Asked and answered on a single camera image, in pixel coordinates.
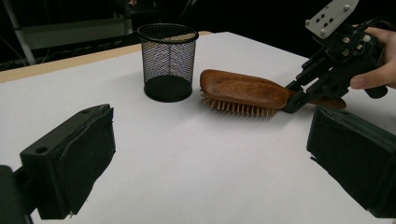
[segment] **black robotic claw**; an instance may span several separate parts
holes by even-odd
[[[364,32],[362,26],[342,23],[326,39],[314,36],[323,47],[303,64],[303,72],[286,88],[297,93],[289,98],[283,108],[294,113],[308,102],[319,97],[341,98],[348,92],[354,76],[379,67],[384,49],[373,35]],[[317,79],[304,91],[302,86]],[[381,98],[388,92],[381,86],[366,90],[371,98]]]

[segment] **human hand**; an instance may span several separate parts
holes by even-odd
[[[384,63],[375,70],[354,76],[350,79],[350,87],[363,90],[387,85],[396,89],[396,32],[374,27],[367,28],[365,32],[378,37],[384,45]]]

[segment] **pencil holder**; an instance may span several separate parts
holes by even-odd
[[[192,93],[192,72],[198,33],[173,23],[152,23],[137,29],[143,57],[145,94],[160,102],[177,102]]]

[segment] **wooden hairbrush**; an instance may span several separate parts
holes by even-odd
[[[271,117],[295,93],[273,81],[237,73],[206,69],[200,77],[201,96],[212,108],[221,111]],[[342,99],[319,98],[313,105],[345,108]]]

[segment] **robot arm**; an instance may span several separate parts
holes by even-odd
[[[345,19],[353,12],[359,0],[333,0],[315,17],[305,22],[322,48],[303,64],[303,71],[286,88],[297,93],[283,108],[294,113],[308,102],[320,97],[339,98],[347,94],[349,81],[357,74],[379,67],[383,47],[373,35],[364,32],[380,22],[371,20],[352,26]],[[304,90],[303,86],[316,81]],[[372,98],[381,98],[388,92],[381,86],[366,90]]]

